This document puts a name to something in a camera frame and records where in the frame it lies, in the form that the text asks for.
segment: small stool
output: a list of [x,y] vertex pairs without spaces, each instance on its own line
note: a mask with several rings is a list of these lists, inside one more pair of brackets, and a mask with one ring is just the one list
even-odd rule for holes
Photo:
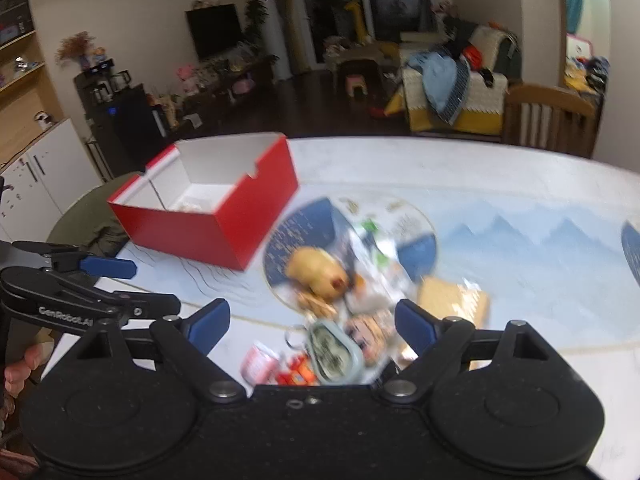
[[361,75],[348,75],[344,78],[344,87],[349,97],[353,97],[356,88],[362,90],[363,95],[367,95],[367,83]]

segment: pink stuffed toy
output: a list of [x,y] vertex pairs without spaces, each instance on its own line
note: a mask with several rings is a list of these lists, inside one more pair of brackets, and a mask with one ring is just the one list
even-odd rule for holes
[[186,95],[196,95],[198,90],[198,78],[194,75],[193,65],[181,66],[177,71],[177,76],[182,80],[182,89]]

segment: yellow giraffe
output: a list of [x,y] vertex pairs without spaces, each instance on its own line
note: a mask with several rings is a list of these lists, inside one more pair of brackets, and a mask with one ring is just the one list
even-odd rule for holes
[[353,22],[356,27],[356,35],[358,37],[359,44],[367,43],[367,27],[364,25],[364,19],[362,17],[362,6],[360,0],[351,0],[344,6],[344,10],[350,10],[353,12]]

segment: coffee machine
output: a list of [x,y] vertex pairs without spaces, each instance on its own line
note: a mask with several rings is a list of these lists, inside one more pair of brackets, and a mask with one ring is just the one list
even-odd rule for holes
[[168,144],[162,108],[149,104],[141,84],[130,85],[127,70],[116,72],[113,59],[84,70],[74,83],[94,137],[92,155],[105,168],[104,177],[144,171]]

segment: cabinet handle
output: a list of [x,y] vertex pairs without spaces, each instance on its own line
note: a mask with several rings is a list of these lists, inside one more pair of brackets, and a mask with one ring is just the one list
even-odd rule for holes
[[38,179],[36,178],[36,174],[35,174],[35,173],[33,173],[33,170],[31,169],[31,165],[30,165],[28,162],[26,162],[25,164],[27,165],[27,168],[29,169],[29,173],[31,173],[31,176],[32,176],[32,177],[33,177],[33,179],[37,182],[37,181],[38,181]]
[[42,169],[42,166],[40,165],[40,161],[38,160],[38,157],[33,155],[33,160],[36,161],[36,164],[38,165],[38,169],[40,170],[40,173],[42,173],[43,175],[46,175],[46,173]]

